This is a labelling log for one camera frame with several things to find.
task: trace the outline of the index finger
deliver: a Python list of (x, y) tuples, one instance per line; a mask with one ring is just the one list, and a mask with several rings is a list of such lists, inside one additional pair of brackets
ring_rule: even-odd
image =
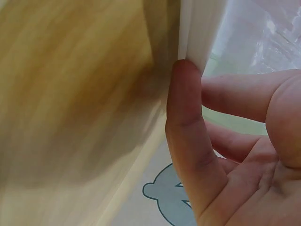
[(202, 101), (214, 111), (265, 122), (270, 101), (298, 70), (270, 74), (229, 74), (203, 78)]
[(197, 216), (228, 181), (213, 152), (201, 104), (199, 70), (189, 61), (176, 62), (168, 94), (166, 137), (174, 167)]

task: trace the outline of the wooden table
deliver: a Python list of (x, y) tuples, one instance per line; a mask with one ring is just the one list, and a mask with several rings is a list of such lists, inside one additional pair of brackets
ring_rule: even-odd
[(164, 137), (179, 0), (8, 0), (0, 225), (105, 226)]

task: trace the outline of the hand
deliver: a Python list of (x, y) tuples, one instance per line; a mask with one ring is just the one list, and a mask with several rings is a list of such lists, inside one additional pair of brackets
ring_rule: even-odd
[[(202, 104), (265, 122), (269, 136), (207, 123)], [(198, 225), (301, 225), (301, 71), (201, 81), (193, 63), (178, 61), (166, 137)]]

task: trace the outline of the printed illustration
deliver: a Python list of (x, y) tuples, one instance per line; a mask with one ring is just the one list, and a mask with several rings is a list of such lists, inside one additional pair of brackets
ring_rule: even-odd
[(143, 195), (157, 201), (159, 211), (171, 225), (197, 225), (187, 194), (172, 164), (165, 167), (154, 182), (144, 185)]

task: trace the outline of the light blue outline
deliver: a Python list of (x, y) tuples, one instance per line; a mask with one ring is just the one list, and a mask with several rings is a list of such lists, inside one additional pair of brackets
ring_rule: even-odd
[[(162, 214), (162, 216), (164, 217), (164, 219), (165, 219), (168, 223), (170, 223), (172, 226), (176, 226), (176, 225), (174, 225), (173, 223), (171, 223), (171, 222), (165, 217), (165, 215), (163, 214), (163, 212), (161, 211), (160, 206), (159, 206), (159, 199), (155, 199), (155, 198), (153, 198), (153, 197), (149, 197), (149, 196), (147, 196), (147, 195), (144, 193), (144, 188), (145, 188), (145, 186), (147, 186), (147, 185), (154, 185), (155, 182), (156, 182), (156, 180), (157, 180), (157, 178), (160, 176), (160, 174), (161, 174), (164, 170), (166, 170), (168, 167), (170, 167), (171, 165), (172, 165), (172, 163), (169, 164), (168, 166), (166, 166), (164, 169), (162, 169), (162, 170), (158, 173), (158, 175), (155, 177), (154, 182), (146, 183), (146, 184), (143, 186), (143, 188), (142, 188), (142, 194), (143, 194), (146, 198), (149, 198), (149, 199), (152, 199), (152, 200), (157, 201), (158, 209), (159, 209), (160, 213)], [(181, 185), (181, 184), (182, 184), (182, 183), (180, 182), (180, 183), (178, 183), (177, 185), (175, 185), (175, 187), (183, 187), (183, 185)], [(184, 202), (186, 205), (188, 205), (188, 206), (191, 208), (191, 206), (187, 203), (187, 202), (189, 202), (189, 200), (182, 200), (182, 202)]]

